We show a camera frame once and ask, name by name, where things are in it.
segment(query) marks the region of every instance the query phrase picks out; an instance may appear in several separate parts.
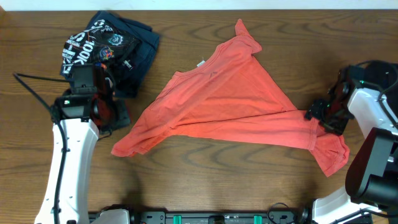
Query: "shirt tag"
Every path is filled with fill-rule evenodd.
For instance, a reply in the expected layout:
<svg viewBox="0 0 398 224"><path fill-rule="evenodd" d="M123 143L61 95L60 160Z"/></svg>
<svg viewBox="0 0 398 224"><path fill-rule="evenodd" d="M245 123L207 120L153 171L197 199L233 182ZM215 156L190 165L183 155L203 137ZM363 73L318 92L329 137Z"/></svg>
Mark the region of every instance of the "shirt tag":
<svg viewBox="0 0 398 224"><path fill-rule="evenodd" d="M199 67L200 65L203 65L205 63L204 60L202 60L199 64L197 64L197 67Z"/></svg>

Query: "wood grain surface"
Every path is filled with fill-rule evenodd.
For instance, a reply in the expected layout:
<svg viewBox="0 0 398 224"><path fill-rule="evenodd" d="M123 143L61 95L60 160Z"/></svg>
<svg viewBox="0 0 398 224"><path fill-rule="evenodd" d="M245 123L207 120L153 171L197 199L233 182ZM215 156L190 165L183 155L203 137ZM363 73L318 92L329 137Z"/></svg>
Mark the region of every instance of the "wood grain surface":
<svg viewBox="0 0 398 224"><path fill-rule="evenodd" d="M397 11L118 13L162 36L139 96L127 100L134 122L176 70L195 68L232 38L239 18L262 45L258 61L301 110L326 95L339 68L374 58L398 61ZM84 30L94 14L7 12L0 21L0 223L33 223L44 199L53 147L49 114L11 73L61 78L64 42ZM26 82L48 103L67 88L64 83ZM326 178L306 150L185 136L168 138L146 155L112 156L113 144L130 128L96 146L91 211L114 203L170 211L267 210L276 202L299 207L344 184L364 141L357 123L350 121L344 133L349 163Z"/></svg>

